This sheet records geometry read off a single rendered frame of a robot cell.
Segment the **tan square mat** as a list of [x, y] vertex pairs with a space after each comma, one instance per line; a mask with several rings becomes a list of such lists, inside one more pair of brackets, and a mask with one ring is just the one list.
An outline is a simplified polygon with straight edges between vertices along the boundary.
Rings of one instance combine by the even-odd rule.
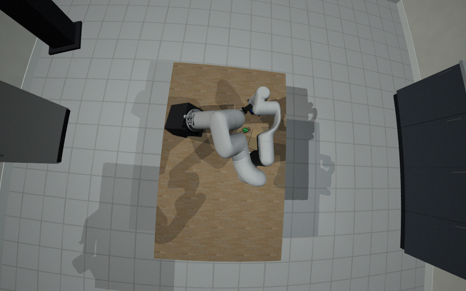
[[262, 132], [253, 129], [251, 139], [250, 139], [250, 141], [248, 143], [248, 148], [257, 150], [257, 135], [260, 134], [260, 133], [262, 133]]

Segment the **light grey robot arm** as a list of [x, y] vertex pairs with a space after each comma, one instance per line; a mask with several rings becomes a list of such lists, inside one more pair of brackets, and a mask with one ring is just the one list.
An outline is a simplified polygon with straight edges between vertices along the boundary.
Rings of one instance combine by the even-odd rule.
[[[273, 135], [277, 131], [281, 121], [279, 102], [267, 101], [270, 90], [259, 87], [253, 98], [252, 104], [238, 109], [189, 111], [186, 124], [191, 131], [211, 129], [212, 138], [217, 153], [223, 158], [232, 157], [238, 178], [244, 183], [261, 187], [266, 184], [266, 174], [258, 169], [258, 166], [270, 166], [274, 162]], [[230, 131], [241, 128], [245, 123], [245, 114], [253, 108], [256, 116], [274, 116], [272, 127], [257, 135], [257, 150], [249, 153], [246, 137], [242, 133], [229, 134]]]

